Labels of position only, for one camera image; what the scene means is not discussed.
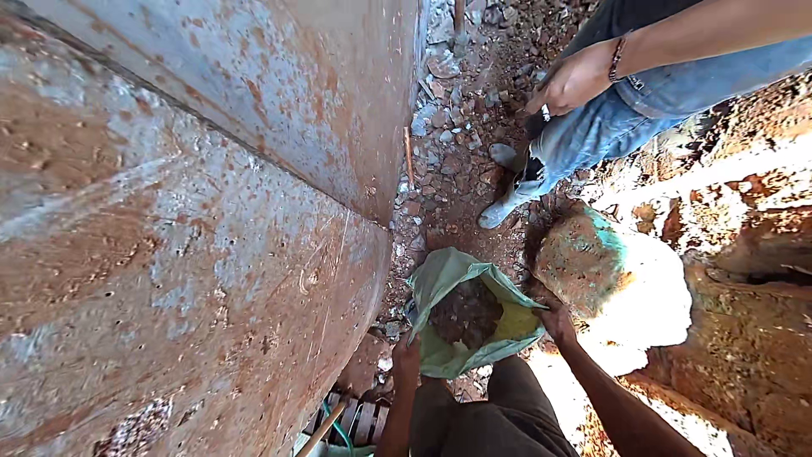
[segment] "hand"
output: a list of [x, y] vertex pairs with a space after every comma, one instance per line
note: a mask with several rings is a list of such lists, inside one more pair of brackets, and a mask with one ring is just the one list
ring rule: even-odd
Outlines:
[[401, 389], [416, 389], [420, 375], [420, 334], [408, 344], [408, 333], [400, 336], [400, 341], [392, 350], [392, 375], [395, 377], [395, 392]]
[[551, 115], [564, 115], [609, 89], [609, 69], [617, 39], [600, 41], [553, 65], [525, 109], [533, 114], [547, 104]]
[[549, 290], [540, 281], [533, 280], [529, 294], [539, 304], [546, 305], [550, 308], [549, 311], [541, 308], [533, 308], [533, 314], [542, 320], [544, 328], [553, 338], [555, 344], [561, 346], [575, 342], [577, 340], [576, 332], [575, 326], [572, 325], [572, 317], [569, 314], [569, 306], [561, 302], [561, 300], [553, 294], [552, 290]]

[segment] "rusty stained concrete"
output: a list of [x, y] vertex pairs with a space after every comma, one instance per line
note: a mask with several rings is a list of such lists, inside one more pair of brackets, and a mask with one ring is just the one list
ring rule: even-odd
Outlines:
[[24, 3], [364, 217], [390, 220], [416, 2]]
[[287, 449], [389, 234], [60, 41], [0, 37], [0, 454], [90, 455], [150, 405], [155, 455]]

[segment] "foot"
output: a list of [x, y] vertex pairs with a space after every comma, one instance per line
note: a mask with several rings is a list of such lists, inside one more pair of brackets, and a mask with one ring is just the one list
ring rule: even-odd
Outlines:
[[522, 203], [527, 203], [532, 199], [530, 196], [519, 195], [512, 190], [507, 192], [493, 205], [487, 207], [479, 216], [479, 226], [484, 229], [495, 229], [502, 224], [502, 221]]

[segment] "woven plastic sack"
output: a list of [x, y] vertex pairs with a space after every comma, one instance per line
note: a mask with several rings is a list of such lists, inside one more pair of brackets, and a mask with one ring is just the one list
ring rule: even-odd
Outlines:
[[[429, 313], [456, 285], [477, 276], [502, 305], [502, 318], [482, 347], [469, 348], [462, 342], [450, 345], [429, 324]], [[431, 252], [407, 284], [414, 289], [417, 318], [412, 326], [420, 333], [421, 373], [426, 376], [456, 378], [523, 350], [544, 333], [542, 322], [531, 312], [542, 305], [525, 297], [494, 264], [482, 263], [453, 247]]]

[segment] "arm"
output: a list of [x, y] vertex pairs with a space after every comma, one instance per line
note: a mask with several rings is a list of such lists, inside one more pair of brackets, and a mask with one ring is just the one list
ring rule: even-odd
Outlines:
[[536, 295], [540, 295], [541, 301], [551, 310], [536, 309], [533, 313], [542, 320], [575, 378], [589, 395], [618, 454], [622, 457], [704, 457], [668, 422], [634, 398], [586, 354], [576, 339], [569, 309], [543, 285], [536, 287]]
[[375, 450], [377, 457], [408, 457], [409, 422], [420, 374], [420, 336], [408, 344], [408, 336], [402, 335], [392, 350], [395, 399], [389, 408], [387, 424], [383, 426], [381, 441]]
[[[628, 35], [617, 76], [672, 63], [748, 50], [812, 34], [808, 0], [704, 0]], [[619, 38], [600, 41], [562, 59], [528, 102], [529, 113], [547, 104], [552, 115], [583, 106], [608, 89]]]

